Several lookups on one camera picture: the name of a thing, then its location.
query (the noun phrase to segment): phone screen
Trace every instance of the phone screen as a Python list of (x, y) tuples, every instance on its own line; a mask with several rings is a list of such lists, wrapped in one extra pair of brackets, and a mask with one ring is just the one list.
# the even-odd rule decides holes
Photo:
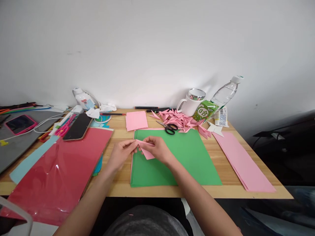
[(28, 127), (32, 126), (35, 122), (28, 118), (26, 115), (21, 115), (13, 120), (10, 120), (6, 123), (9, 129), (13, 133), (17, 134), (26, 130)]
[(63, 140), (82, 139), (87, 128), (90, 126), (91, 121), (92, 118), (88, 117), (85, 113), (78, 115), (66, 135), (63, 137)]

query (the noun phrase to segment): green cardstock sheet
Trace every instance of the green cardstock sheet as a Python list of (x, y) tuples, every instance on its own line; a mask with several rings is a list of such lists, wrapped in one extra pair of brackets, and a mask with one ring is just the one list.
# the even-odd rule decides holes
[[(169, 135), (165, 130), (139, 129), (134, 139), (162, 137), (170, 151), (201, 185), (222, 185), (220, 177), (197, 130)], [(177, 185), (171, 171), (157, 159), (147, 160), (141, 152), (133, 155), (131, 187)]]

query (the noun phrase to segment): white mug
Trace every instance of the white mug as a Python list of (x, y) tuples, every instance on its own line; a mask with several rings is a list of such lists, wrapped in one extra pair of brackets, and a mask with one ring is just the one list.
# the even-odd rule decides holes
[(205, 96), (206, 93), (204, 91), (192, 88), (186, 94), (186, 98), (179, 101), (176, 110), (187, 116), (193, 116)]

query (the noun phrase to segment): plastic bottle label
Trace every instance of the plastic bottle label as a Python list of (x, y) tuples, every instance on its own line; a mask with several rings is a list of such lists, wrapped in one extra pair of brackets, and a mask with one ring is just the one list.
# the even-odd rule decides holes
[(82, 99), (81, 102), (85, 106), (84, 110), (88, 111), (90, 108), (95, 108), (95, 104), (91, 99)]

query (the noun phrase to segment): glue bottle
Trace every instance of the glue bottle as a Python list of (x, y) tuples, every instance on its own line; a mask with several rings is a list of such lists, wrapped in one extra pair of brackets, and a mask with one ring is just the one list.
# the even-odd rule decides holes
[(81, 105), (84, 110), (88, 111), (90, 108), (97, 108), (91, 96), (88, 93), (84, 92), (81, 88), (77, 87), (74, 88), (72, 91), (78, 104)]

